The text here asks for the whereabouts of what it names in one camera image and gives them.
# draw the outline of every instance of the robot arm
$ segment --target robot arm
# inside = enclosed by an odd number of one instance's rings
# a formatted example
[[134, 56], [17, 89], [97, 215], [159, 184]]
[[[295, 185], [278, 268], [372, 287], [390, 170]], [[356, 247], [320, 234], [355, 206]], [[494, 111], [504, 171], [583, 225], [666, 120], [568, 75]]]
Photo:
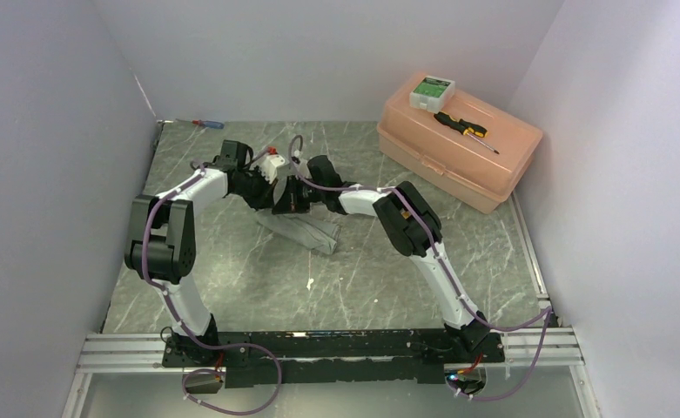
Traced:
[[[142, 239], [146, 220], [155, 204], [165, 200], [154, 216], [152, 229], [168, 225], [165, 236], [152, 235], [148, 245], [148, 273], [153, 281], [165, 288], [158, 290], [161, 298], [167, 292], [176, 312], [189, 329], [209, 345], [218, 345], [219, 337], [213, 316], [204, 306], [191, 277], [196, 257], [194, 218], [206, 206], [227, 194], [237, 194], [253, 209], [271, 208], [273, 213], [307, 212], [312, 203], [323, 203], [332, 212], [375, 216], [383, 225], [391, 244], [420, 269], [441, 306], [442, 318], [448, 333], [455, 337], [459, 349], [472, 351], [488, 334], [465, 309], [457, 294], [478, 312], [475, 303], [465, 294], [460, 281], [450, 266], [442, 244], [440, 219], [411, 183], [403, 182], [395, 189], [413, 207], [432, 231], [435, 242], [428, 240], [424, 228], [410, 215], [394, 192], [388, 189], [358, 190], [359, 185], [343, 183], [327, 156], [317, 156], [308, 162], [292, 157], [300, 171], [318, 185], [325, 187], [351, 186], [355, 190], [323, 192], [309, 187], [294, 176], [284, 179], [280, 174], [287, 162], [274, 150], [253, 161], [252, 150], [245, 144], [225, 141], [220, 155], [206, 163], [185, 182], [157, 196], [140, 195], [132, 203], [131, 220], [125, 264], [142, 277]], [[432, 251], [436, 244], [437, 255]], [[441, 269], [442, 260], [451, 279]], [[181, 322], [173, 319], [173, 338], [187, 347], [190, 339]], [[216, 355], [193, 345], [189, 357], [196, 362], [210, 364]]]

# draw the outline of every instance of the marble-patterned floor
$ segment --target marble-patterned floor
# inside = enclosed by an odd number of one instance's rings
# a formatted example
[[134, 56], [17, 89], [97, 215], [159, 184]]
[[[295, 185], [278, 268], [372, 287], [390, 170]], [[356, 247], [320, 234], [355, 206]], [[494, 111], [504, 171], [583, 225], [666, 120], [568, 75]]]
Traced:
[[[224, 130], [165, 125], [145, 192], [173, 187], [192, 159], [219, 153], [233, 139], [285, 153], [297, 133], [304, 156], [326, 154], [345, 180], [396, 185], [409, 180], [442, 220], [445, 247], [470, 297], [488, 318], [510, 326], [537, 314], [530, 266], [511, 201], [484, 215], [435, 188], [378, 151], [375, 122], [232, 122]], [[331, 256], [270, 233], [239, 197], [215, 202], [196, 219], [193, 275], [222, 331], [441, 327], [421, 274], [390, 245], [380, 223], [315, 206], [312, 215], [341, 227]], [[106, 333], [151, 333], [169, 325], [155, 292], [121, 270]]]

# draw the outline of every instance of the yellow-handled screwdriver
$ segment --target yellow-handled screwdriver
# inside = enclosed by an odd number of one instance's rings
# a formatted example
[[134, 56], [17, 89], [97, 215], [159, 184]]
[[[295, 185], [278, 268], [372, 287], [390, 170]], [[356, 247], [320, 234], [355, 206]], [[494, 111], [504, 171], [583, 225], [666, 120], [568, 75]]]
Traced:
[[481, 140], [481, 138], [485, 138], [486, 134], [488, 134], [488, 130], [483, 126], [468, 122], [467, 120], [455, 119], [444, 111], [438, 111], [435, 113], [434, 118], [437, 119], [437, 122], [440, 122], [449, 128], [455, 129], [463, 135], [468, 135], [472, 139], [475, 139], [478, 141], [478, 144], [485, 146], [490, 151], [495, 152], [496, 154], [501, 154], [493, 146], [488, 145]]

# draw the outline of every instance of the white wall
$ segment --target white wall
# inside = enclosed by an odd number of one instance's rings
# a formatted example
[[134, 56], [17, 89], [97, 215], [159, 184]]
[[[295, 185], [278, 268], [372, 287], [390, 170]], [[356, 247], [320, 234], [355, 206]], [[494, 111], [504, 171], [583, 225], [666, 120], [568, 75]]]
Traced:
[[509, 109], [519, 187], [607, 417], [680, 416], [680, 1], [568, 0]]
[[562, 0], [95, 0], [159, 118], [372, 120], [415, 71], [504, 106]]
[[0, 1], [0, 417], [62, 414], [154, 126], [89, 0]]

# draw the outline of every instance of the orange plastic toolbox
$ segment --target orange plastic toolbox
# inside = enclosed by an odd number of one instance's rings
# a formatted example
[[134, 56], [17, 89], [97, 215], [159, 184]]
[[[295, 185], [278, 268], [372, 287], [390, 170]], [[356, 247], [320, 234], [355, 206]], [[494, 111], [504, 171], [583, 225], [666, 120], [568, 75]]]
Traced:
[[483, 126], [484, 142], [460, 134], [409, 105], [426, 76], [415, 74], [387, 102], [378, 123], [380, 150], [430, 183], [484, 213], [506, 200], [529, 167], [542, 131], [457, 90], [442, 111]]

